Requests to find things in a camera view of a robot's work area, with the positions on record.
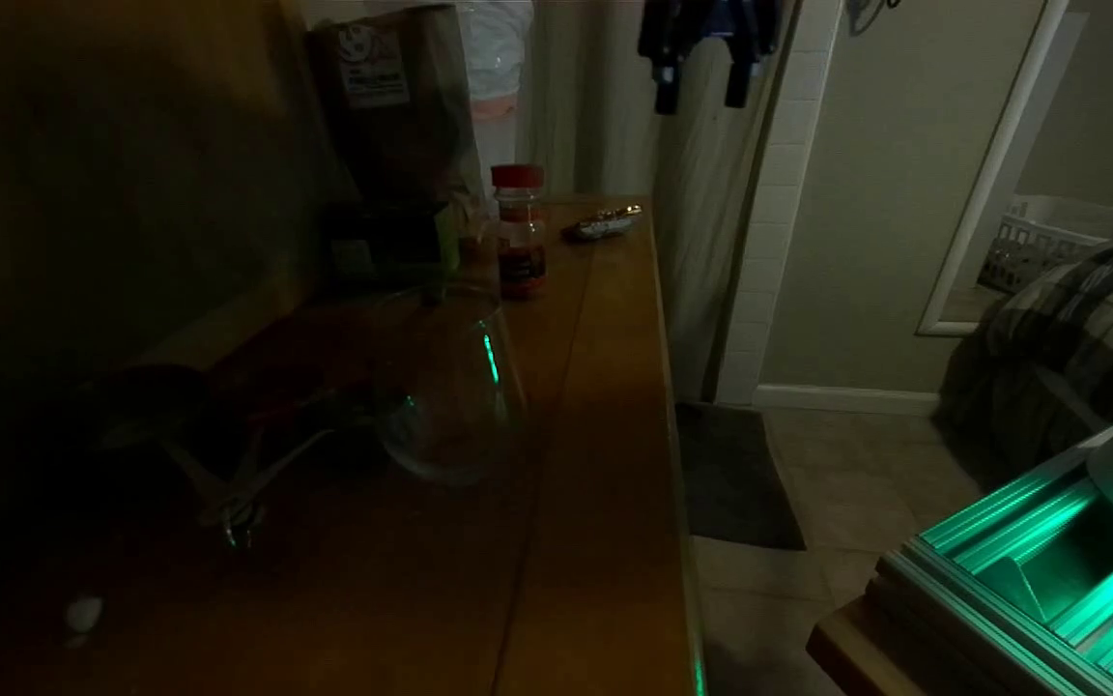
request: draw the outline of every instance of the small bottle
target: small bottle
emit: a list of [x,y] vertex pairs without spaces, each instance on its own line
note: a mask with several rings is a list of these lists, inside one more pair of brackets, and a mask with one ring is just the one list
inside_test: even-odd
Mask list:
[[544,279],[544,170],[508,162],[492,166],[499,208],[499,274],[507,297],[537,297]]

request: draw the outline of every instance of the desk surface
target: desk surface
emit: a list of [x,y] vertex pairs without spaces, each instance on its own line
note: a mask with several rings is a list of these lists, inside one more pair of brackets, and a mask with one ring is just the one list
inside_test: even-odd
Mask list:
[[[595,203],[553,203],[553,225]],[[550,242],[544,292],[507,320],[529,438],[499,475],[445,492],[293,466],[249,556],[215,556],[188,509],[54,554],[0,590],[0,692],[696,692],[647,219]],[[363,332],[306,307],[262,346],[354,378]],[[105,619],[73,650],[79,590]]]

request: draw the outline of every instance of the red cap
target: red cap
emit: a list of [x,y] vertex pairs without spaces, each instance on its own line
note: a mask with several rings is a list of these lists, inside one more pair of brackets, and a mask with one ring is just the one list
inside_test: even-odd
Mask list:
[[544,184],[544,166],[529,162],[492,166],[492,184],[537,188]]

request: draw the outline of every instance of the clear drinking glass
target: clear drinking glass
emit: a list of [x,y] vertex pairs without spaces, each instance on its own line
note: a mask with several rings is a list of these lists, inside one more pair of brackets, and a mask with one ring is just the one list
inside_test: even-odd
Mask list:
[[376,433],[405,472],[468,485],[516,447],[521,386],[499,297],[416,300],[378,344]]

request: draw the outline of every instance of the tile floor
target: tile floor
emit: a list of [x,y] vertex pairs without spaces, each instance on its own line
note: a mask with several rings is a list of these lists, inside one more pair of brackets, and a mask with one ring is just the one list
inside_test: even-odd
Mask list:
[[981,494],[926,417],[766,409],[805,554],[696,538],[712,696],[839,692],[805,653],[811,625],[857,599],[872,561]]

